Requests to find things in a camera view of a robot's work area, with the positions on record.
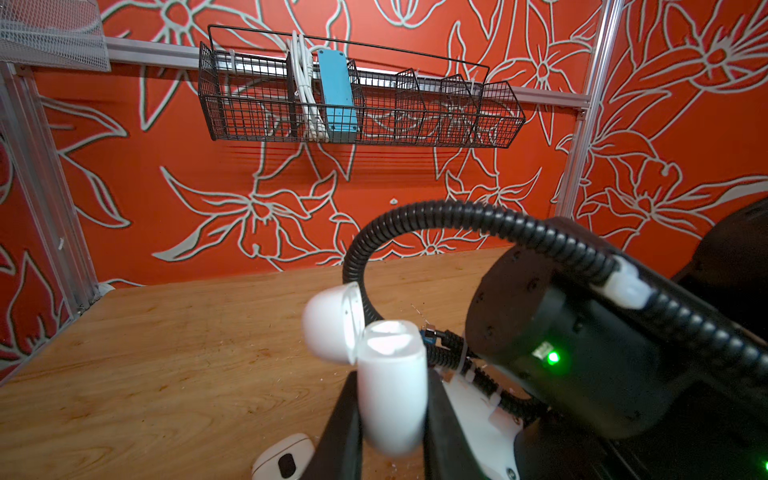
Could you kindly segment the white earbuds charging case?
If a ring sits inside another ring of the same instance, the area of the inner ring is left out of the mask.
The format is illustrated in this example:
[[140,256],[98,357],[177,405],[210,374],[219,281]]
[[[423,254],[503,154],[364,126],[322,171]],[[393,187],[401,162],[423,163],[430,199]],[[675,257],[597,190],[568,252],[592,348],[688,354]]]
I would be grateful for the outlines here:
[[406,320],[366,322],[356,282],[314,295],[302,327],[314,356],[357,368],[368,443],[388,457],[410,454],[423,436],[428,405],[427,352],[419,328]]

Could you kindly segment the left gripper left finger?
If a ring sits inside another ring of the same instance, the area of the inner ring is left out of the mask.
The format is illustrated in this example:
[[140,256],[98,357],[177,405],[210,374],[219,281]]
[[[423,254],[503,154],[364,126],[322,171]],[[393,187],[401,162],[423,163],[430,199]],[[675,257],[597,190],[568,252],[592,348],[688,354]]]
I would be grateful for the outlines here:
[[360,480],[363,433],[358,407],[358,375],[346,378],[335,407],[301,480]]

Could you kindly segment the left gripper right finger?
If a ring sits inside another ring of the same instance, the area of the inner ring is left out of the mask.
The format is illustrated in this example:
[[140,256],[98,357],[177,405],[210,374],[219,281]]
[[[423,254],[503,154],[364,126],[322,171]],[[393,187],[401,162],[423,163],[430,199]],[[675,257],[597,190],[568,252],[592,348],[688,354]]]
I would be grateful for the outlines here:
[[435,370],[429,369],[427,380],[428,403],[423,437],[425,478],[485,479],[443,387],[442,378]]

